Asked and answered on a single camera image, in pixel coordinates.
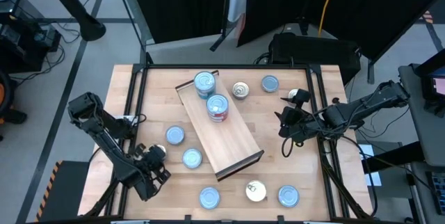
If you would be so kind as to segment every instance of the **blue can lid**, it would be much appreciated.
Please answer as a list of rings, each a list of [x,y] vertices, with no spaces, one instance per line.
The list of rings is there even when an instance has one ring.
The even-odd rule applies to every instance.
[[[201,165],[202,155],[199,150],[191,148],[182,155],[182,162],[187,168],[197,168]]]
[[[195,76],[195,87],[201,91],[212,90],[215,86],[215,77],[210,72],[199,72]]]
[[[229,109],[229,101],[224,95],[212,95],[207,100],[207,111],[211,114],[224,113]]]
[[[165,138],[172,145],[181,144],[184,140],[184,129],[180,126],[171,126],[165,133]]]
[[[274,77],[272,75],[266,75],[261,80],[261,86],[263,87],[263,90],[265,90],[266,92],[272,93],[278,89],[280,83],[278,82],[277,77]]]
[[[278,192],[278,200],[285,207],[294,207],[300,200],[300,194],[293,186],[283,186]]]
[[[214,209],[218,206],[219,202],[220,194],[218,193],[218,190],[211,186],[202,189],[200,194],[200,203],[202,207],[205,209]]]

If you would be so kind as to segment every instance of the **black curtain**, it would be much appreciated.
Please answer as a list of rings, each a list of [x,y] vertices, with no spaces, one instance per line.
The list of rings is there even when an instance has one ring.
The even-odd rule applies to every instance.
[[[238,45],[292,22],[305,0],[247,0],[245,28]],[[338,39],[355,41],[376,61],[434,0],[330,0],[323,29]],[[319,25],[325,0],[312,0],[306,17]]]
[[[219,34],[224,0],[137,0],[156,43]]]

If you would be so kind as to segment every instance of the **yellow black striped edge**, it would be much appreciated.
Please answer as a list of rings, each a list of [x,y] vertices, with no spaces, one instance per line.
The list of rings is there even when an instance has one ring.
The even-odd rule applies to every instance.
[[[43,209],[45,208],[45,205],[48,201],[49,192],[53,187],[54,179],[56,178],[56,173],[60,168],[60,165],[62,165],[62,161],[57,161],[56,165],[53,168],[53,172],[51,173],[51,177],[49,178],[47,189],[44,191],[43,199],[42,202],[40,203],[39,210],[37,211],[37,215],[35,216],[34,222],[39,222],[40,218],[42,218]]]
[[[425,20],[426,23],[432,24],[432,15],[430,14],[430,11],[426,11],[423,15],[422,18]]]

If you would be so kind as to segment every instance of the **orange chair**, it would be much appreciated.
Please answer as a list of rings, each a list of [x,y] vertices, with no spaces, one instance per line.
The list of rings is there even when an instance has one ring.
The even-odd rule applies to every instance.
[[[26,114],[13,108],[14,89],[17,82],[9,79],[9,76],[0,70],[0,125],[5,122],[22,124],[26,120]]]

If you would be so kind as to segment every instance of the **wooden table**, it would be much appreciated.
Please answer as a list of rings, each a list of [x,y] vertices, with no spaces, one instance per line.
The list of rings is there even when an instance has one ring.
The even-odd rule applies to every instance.
[[[131,69],[131,65],[116,65],[114,68],[105,102],[105,109],[112,115],[122,115],[124,112]],[[286,106],[286,102],[279,97],[287,97],[291,89],[308,90],[305,71],[219,69],[220,78],[228,90],[237,81],[244,81],[250,86],[248,98],[243,101],[235,100],[235,103],[258,146],[265,151],[258,163],[219,183],[175,90],[175,86],[191,80],[198,71],[148,71],[142,106],[142,113],[147,116],[147,121],[139,126],[137,142],[146,146],[154,143],[166,146],[168,158],[165,166],[172,177],[159,194],[147,202],[141,201],[136,191],[130,189],[125,218],[182,220],[185,215],[191,214],[192,219],[196,220],[273,221],[277,220],[278,215],[283,215],[287,221],[329,220],[316,139],[305,141],[302,148],[295,147],[292,155],[284,158],[281,154],[283,138],[278,136],[280,122],[273,113],[281,112]],[[327,100],[331,102],[332,98],[338,97],[340,101],[346,102],[339,68],[322,66],[322,71]],[[261,89],[261,79],[266,74],[275,75],[279,79],[280,89],[276,93],[265,93]],[[316,77],[314,74],[312,76],[320,109]],[[135,107],[136,98],[133,100],[132,112]],[[311,111],[310,104],[305,104],[303,109]],[[186,140],[179,146],[171,146],[165,140],[165,131],[171,125],[180,125],[186,132]],[[353,131],[348,131],[346,135],[355,138]],[[190,147],[203,153],[203,163],[196,170],[186,168],[181,162],[182,154]],[[337,150],[346,188],[364,211],[370,214],[372,206],[357,148],[348,141],[339,140]],[[109,185],[112,169],[105,154],[99,152],[88,171],[79,214],[86,213],[100,198]],[[245,195],[245,186],[253,179],[259,179],[266,185],[267,198],[262,202],[251,202]],[[294,208],[285,208],[277,200],[278,190],[286,184],[295,186],[300,192],[300,202]],[[199,194],[206,186],[214,186],[220,192],[221,201],[216,209],[206,210],[200,206]],[[338,192],[334,184],[332,190],[337,216],[340,216]],[[115,198],[113,212],[117,212],[119,197],[120,190]]]

